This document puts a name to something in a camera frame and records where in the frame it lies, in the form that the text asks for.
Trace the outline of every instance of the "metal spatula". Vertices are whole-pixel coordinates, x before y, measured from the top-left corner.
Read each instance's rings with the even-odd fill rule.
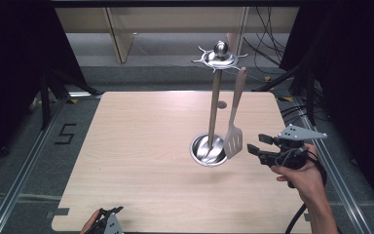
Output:
[[[230,113],[229,130],[224,138],[223,148],[226,153],[227,159],[231,159],[243,149],[243,132],[241,129],[234,125],[236,112],[239,107],[239,102],[242,97],[243,88],[245,84],[245,76],[247,71],[245,67],[239,71],[236,78],[235,92],[233,94],[232,112]]]

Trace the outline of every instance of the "human hand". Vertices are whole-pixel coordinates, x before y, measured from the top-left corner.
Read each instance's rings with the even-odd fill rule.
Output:
[[[99,210],[96,210],[93,215],[88,219],[88,221],[84,224],[83,229],[81,230],[80,234],[85,234],[90,228],[93,226],[93,224],[96,221],[96,218],[99,215]]]
[[[305,143],[308,148],[308,156],[315,158],[316,148],[312,144]],[[282,166],[272,166],[272,172],[279,174],[278,181],[291,181],[294,187],[299,191],[300,198],[305,203],[311,203],[314,199],[325,197],[323,181],[319,170],[315,164],[307,160],[306,165],[299,170],[292,170]]]

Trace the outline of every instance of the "spinning top knob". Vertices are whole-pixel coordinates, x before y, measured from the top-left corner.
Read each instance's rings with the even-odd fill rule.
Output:
[[[218,58],[223,58],[228,51],[229,46],[225,42],[218,41],[217,44],[215,44],[214,46],[214,53],[217,55]]]

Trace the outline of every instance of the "spatula head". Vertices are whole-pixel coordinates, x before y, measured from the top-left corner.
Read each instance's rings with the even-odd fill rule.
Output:
[[[227,159],[233,158],[243,149],[243,132],[239,128],[229,128],[229,131],[224,138],[223,149],[226,153]]]

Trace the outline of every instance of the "metal utensil holder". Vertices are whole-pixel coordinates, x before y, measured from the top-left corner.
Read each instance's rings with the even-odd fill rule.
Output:
[[[214,134],[215,123],[217,118],[217,104],[220,94],[220,83],[222,70],[228,68],[236,68],[239,58],[244,56],[235,56],[229,52],[226,42],[218,41],[213,50],[203,52],[202,58],[193,60],[193,62],[201,62],[213,69],[213,87],[211,95],[210,118],[208,125],[208,134],[195,137],[190,145],[190,153],[193,159],[202,166],[215,167],[223,164],[226,160],[226,154],[223,150],[223,138]]]

